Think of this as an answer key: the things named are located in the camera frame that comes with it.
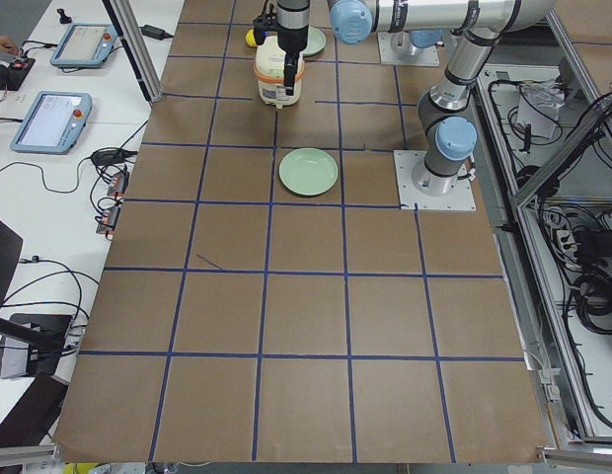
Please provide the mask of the green plate near arm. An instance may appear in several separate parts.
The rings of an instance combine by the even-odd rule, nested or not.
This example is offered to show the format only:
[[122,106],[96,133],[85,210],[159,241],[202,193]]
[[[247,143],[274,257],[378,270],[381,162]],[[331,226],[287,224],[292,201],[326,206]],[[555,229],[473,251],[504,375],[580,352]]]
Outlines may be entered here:
[[306,48],[302,51],[304,57],[311,57],[322,52],[326,46],[326,35],[318,28],[310,26]]
[[329,153],[317,148],[299,148],[282,158],[278,174],[281,182],[291,192],[313,197],[333,187],[339,169]]

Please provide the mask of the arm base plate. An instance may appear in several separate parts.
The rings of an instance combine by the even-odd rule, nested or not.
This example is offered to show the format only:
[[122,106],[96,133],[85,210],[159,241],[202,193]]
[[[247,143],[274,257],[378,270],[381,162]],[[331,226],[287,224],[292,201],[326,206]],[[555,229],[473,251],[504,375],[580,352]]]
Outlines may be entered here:
[[464,162],[454,176],[432,175],[423,150],[395,150],[394,162],[400,208],[443,212],[477,210],[471,180]]
[[386,65],[437,67],[436,45],[442,40],[441,30],[379,33],[380,62]]

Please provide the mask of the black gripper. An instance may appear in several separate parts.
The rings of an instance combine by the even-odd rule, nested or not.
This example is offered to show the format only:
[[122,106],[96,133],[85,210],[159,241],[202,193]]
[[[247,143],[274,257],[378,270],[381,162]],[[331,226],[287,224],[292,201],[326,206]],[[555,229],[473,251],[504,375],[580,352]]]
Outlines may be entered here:
[[287,96],[294,95],[297,54],[307,46],[307,0],[277,0],[278,45],[286,52],[283,84]]

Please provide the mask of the person hand at desk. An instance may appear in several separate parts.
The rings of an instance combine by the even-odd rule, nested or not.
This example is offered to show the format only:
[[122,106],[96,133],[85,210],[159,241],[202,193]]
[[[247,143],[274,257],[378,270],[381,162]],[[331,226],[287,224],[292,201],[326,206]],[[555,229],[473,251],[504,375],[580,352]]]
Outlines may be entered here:
[[12,39],[8,36],[0,36],[0,52],[18,55],[19,51],[20,49]]

